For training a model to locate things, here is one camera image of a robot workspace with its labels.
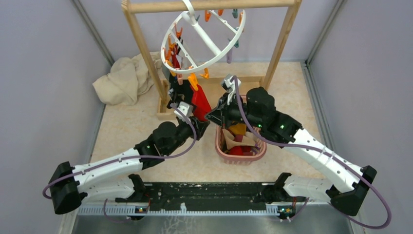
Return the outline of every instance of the drying rack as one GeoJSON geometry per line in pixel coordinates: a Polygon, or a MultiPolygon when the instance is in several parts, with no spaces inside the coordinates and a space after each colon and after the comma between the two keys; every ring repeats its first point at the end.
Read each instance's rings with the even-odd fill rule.
{"type": "MultiPolygon", "coordinates": [[[[300,8],[301,0],[194,0],[191,1],[191,4],[195,11],[211,9],[288,7],[265,76],[238,77],[242,82],[241,92],[243,92],[243,90],[249,90],[259,86],[268,89],[272,77],[274,76],[275,69],[277,68],[278,62],[280,61],[282,51],[287,42],[298,9],[300,8]]],[[[131,3],[130,0],[122,0],[122,11],[126,17],[129,27],[131,28],[133,37],[139,47],[145,64],[148,67],[149,74],[152,77],[155,87],[159,93],[157,109],[157,117],[159,120],[170,120],[175,118],[173,110],[166,108],[166,105],[169,101],[169,83],[167,80],[162,80],[158,76],[155,64],[153,63],[150,56],[149,48],[146,44],[144,34],[135,14],[182,12],[186,10],[188,9],[182,1],[131,3]]],[[[202,86],[202,89],[204,90],[211,106],[215,106],[218,98],[224,93],[224,90],[219,88],[223,78],[224,77],[210,77],[209,79],[198,80],[198,83],[202,86]]]]}

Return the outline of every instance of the wooden beam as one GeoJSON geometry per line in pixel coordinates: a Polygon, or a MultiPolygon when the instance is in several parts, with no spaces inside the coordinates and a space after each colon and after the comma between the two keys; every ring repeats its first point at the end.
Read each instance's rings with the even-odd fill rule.
{"type": "Polygon", "coordinates": [[[300,8],[301,0],[296,0],[296,4],[288,7],[287,14],[285,14],[284,22],[282,23],[281,31],[275,45],[274,52],[271,57],[270,64],[268,66],[267,73],[261,81],[261,86],[266,90],[268,89],[272,77],[274,76],[275,69],[280,61],[282,51],[287,43],[288,36],[290,35],[291,28],[293,27],[294,20],[297,16],[298,9],[300,8]]]}
{"type": "Polygon", "coordinates": [[[146,66],[148,67],[149,75],[155,83],[156,89],[158,90],[161,100],[166,102],[167,97],[166,93],[164,92],[161,79],[158,76],[158,71],[156,70],[155,64],[153,63],[152,57],[150,56],[149,48],[146,44],[142,29],[139,26],[138,19],[136,18],[135,14],[130,13],[130,6],[130,0],[122,0],[123,14],[125,15],[126,21],[128,22],[129,27],[131,28],[133,37],[135,38],[136,44],[138,45],[139,50],[142,54],[142,58],[145,61],[146,66]]]}
{"type": "MultiPolygon", "coordinates": [[[[293,6],[295,0],[195,0],[191,4],[195,11],[200,11],[293,6]]],[[[183,1],[132,3],[130,7],[130,13],[133,14],[187,10],[183,1]]]]}

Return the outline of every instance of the wooden base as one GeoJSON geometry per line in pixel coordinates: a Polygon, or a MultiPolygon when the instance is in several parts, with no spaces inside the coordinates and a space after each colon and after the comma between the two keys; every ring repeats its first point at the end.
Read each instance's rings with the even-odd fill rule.
{"type": "MultiPolygon", "coordinates": [[[[224,94],[225,90],[221,87],[221,81],[224,77],[217,77],[217,78],[209,78],[209,79],[198,79],[199,85],[202,86],[202,89],[208,99],[208,102],[211,108],[214,108],[219,98],[224,94]]],[[[240,92],[241,94],[246,94],[248,90],[256,87],[260,87],[261,83],[260,80],[262,77],[238,77],[241,81],[240,92]]],[[[169,90],[169,83],[166,80],[162,81],[162,85],[164,87],[165,94],[168,93],[169,90]]],[[[173,114],[172,109],[167,108],[167,103],[169,102],[170,98],[168,98],[166,103],[163,103],[161,98],[158,100],[158,111],[156,116],[159,120],[174,120],[175,115],[173,114]]]]}

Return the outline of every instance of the plastic laundry basket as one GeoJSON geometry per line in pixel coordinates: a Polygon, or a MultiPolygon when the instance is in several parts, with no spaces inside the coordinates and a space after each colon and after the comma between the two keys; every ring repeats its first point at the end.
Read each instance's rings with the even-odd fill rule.
{"type": "MultiPolygon", "coordinates": [[[[260,128],[254,128],[255,131],[259,132],[260,128]]],[[[262,140],[258,139],[257,140],[257,145],[259,147],[259,151],[255,155],[251,156],[241,156],[241,155],[228,155],[225,154],[221,150],[221,146],[224,144],[225,138],[224,134],[222,132],[222,128],[220,126],[217,126],[217,132],[215,136],[215,149],[217,150],[218,155],[224,159],[224,163],[228,164],[244,164],[244,165],[249,165],[253,161],[260,160],[264,155],[265,152],[267,151],[267,144],[263,142],[262,140]]]]}

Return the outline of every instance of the crumpled fabric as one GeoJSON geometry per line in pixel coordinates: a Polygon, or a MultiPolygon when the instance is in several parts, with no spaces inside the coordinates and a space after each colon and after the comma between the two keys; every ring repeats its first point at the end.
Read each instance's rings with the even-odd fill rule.
{"type": "MultiPolygon", "coordinates": [[[[160,52],[151,52],[150,56],[159,71],[162,68],[160,52]]],[[[110,73],[93,83],[100,101],[109,105],[134,105],[138,96],[146,93],[152,86],[153,80],[142,54],[118,59],[110,73]]]]}

